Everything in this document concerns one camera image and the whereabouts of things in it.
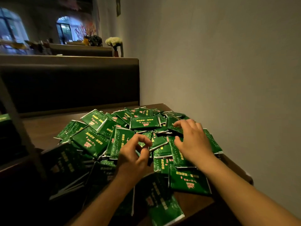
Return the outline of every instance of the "table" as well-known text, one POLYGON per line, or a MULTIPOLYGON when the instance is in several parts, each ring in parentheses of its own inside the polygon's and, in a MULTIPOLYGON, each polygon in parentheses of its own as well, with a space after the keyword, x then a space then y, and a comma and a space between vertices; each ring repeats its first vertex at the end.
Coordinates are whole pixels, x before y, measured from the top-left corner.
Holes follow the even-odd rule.
MULTIPOLYGON (((146 108, 149 109, 156 108, 164 111, 172 110, 165 104, 146 105, 146 108)), ((103 112, 112 113, 120 109, 123 108, 104 109, 103 112)), ((86 113, 58 114, 58 115, 50 115, 44 117, 24 118, 23 123, 35 147, 47 150, 47 149, 54 148, 58 144, 59 140, 54 139, 53 137, 56 136, 70 120, 79 120, 84 114, 86 113)), ((221 160, 236 174, 238 174, 240 177, 242 177, 250 184, 253 184, 252 178, 248 176, 244 170, 242 170, 239 166, 237 166, 227 156, 222 154, 221 160)), ((207 197, 207 196, 186 194, 180 192, 175 192, 174 195, 178 200, 183 213, 185 214, 184 219, 193 216, 197 212, 201 211, 202 209, 205 209, 206 207, 212 205, 215 202, 212 197, 207 197)), ((144 218, 142 221, 138 217, 137 220, 134 220, 134 224, 137 224, 138 222, 140 222, 139 225, 151 225, 151 222, 148 220, 148 217, 144 218)))

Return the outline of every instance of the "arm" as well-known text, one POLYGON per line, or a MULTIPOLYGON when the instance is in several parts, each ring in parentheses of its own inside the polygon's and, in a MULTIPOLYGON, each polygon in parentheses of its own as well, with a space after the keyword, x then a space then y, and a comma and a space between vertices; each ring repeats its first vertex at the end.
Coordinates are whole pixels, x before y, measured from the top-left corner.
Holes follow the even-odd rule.
POLYGON ((201 124, 193 120, 177 121, 184 140, 176 137, 175 145, 213 183, 221 197, 244 226, 301 225, 286 209, 240 178, 217 159, 201 124))
POLYGON ((85 209, 72 226, 108 225, 116 209, 148 171, 148 147, 152 141, 146 136, 135 134, 120 150, 116 177, 110 185, 85 209), (141 148, 138 142, 145 143, 141 148))

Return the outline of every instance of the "left hand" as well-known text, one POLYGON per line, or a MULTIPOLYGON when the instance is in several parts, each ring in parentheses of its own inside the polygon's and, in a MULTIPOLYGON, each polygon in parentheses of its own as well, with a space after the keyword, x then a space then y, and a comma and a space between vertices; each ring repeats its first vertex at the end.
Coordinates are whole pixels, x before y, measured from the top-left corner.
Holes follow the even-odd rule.
POLYGON ((135 134, 119 152, 116 177, 122 181, 125 188, 131 190, 140 180, 147 174, 149 149, 152 146, 152 141, 141 134, 135 134), (138 142, 145 143, 141 148, 138 142))

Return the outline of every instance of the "forearm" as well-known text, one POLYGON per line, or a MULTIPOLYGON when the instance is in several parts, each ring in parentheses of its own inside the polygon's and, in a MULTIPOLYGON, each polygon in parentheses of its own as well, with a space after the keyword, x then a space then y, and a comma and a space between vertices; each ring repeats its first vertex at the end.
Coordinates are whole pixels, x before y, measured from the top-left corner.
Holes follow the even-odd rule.
POLYGON ((72 226, 108 225, 116 209, 131 190, 124 182, 121 178, 115 178, 72 226))
POLYGON ((240 178, 217 158, 205 167, 197 165, 213 183, 244 226, 300 225, 287 210, 240 178))

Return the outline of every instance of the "arched window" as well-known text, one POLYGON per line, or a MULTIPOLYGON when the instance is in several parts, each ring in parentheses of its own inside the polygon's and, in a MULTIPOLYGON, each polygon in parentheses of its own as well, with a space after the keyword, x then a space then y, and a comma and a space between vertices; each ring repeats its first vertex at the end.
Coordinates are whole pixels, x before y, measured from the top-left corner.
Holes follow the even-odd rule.
POLYGON ((0 38, 23 43, 28 40, 21 18, 18 14, 0 7, 0 38))
POLYGON ((57 21, 57 29, 61 44, 79 40, 75 33, 75 29, 79 28, 81 24, 82 22, 74 17, 60 17, 57 21))

